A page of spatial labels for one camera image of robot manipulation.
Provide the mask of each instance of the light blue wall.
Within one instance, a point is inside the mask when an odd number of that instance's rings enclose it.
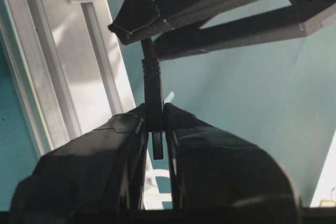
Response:
[[[30,175],[37,158],[0,48],[0,211],[8,210],[17,183]]]
[[[108,2],[115,18],[123,0]],[[286,5],[288,0],[263,0],[219,15],[211,25]],[[286,167],[307,206],[336,129],[335,34],[333,25],[305,39],[162,62],[164,94],[173,91],[175,105],[268,151]],[[121,48],[140,104],[140,44]],[[167,168],[165,161],[153,164]],[[159,186],[168,191],[169,181]]]

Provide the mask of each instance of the white surface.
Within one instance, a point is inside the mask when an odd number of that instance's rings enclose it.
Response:
[[[68,134],[27,1],[4,1],[11,20],[10,24],[2,24],[10,68],[18,83],[28,128],[36,140],[36,153],[40,155],[54,147],[52,139],[67,141]],[[8,39],[5,25],[10,26],[16,41]]]
[[[331,199],[331,192],[336,187],[336,132],[332,139],[319,182],[311,202],[311,207],[319,207],[321,200]]]
[[[48,36],[44,47],[52,48],[47,64],[55,73],[54,85],[61,86],[57,95],[65,97],[60,105],[73,139],[111,118],[110,106],[81,5],[68,0],[37,1],[46,19],[40,36]]]
[[[82,5],[112,114],[135,108],[118,39],[107,29],[112,17],[107,0]]]

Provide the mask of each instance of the teal wall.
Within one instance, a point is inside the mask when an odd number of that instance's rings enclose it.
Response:
[[[9,209],[17,183],[32,173],[36,162],[4,52],[0,48],[0,211]]]
[[[108,2],[115,18],[123,0]],[[263,0],[219,15],[207,26],[287,5],[288,0]],[[268,151],[285,166],[307,206],[336,129],[335,34],[333,25],[309,38],[164,61],[164,94],[173,91],[175,105]],[[141,46],[121,48],[140,104]],[[153,165],[167,168],[166,160]],[[168,179],[159,186],[169,191]]]

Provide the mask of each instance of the white cable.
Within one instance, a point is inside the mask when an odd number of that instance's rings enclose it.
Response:
[[[169,93],[169,95],[167,96],[167,98],[164,99],[164,103],[170,103],[170,102],[172,102],[173,99],[174,99],[174,97],[175,97],[175,93],[173,91],[171,91]]]
[[[148,150],[147,150],[147,157],[146,157],[146,173],[153,170],[151,158],[149,156]],[[156,183],[155,177],[146,178],[144,183],[144,191],[147,194],[158,194],[160,193],[158,185]],[[152,200],[149,197],[146,197],[144,194],[143,197],[143,203],[146,210],[162,210],[163,204],[160,200]]]
[[[169,171],[163,170],[163,169],[153,169],[146,171],[145,174],[146,179],[148,178],[157,178],[157,177],[164,177],[169,178]],[[152,193],[151,185],[149,185],[148,189],[144,192],[144,197],[149,200],[156,200],[160,202],[169,202],[172,201],[172,195],[171,194],[158,194],[158,193]]]
[[[149,170],[148,172],[146,172],[146,177],[147,178],[152,178],[152,177],[170,178],[169,171],[168,170],[163,170],[163,169]]]

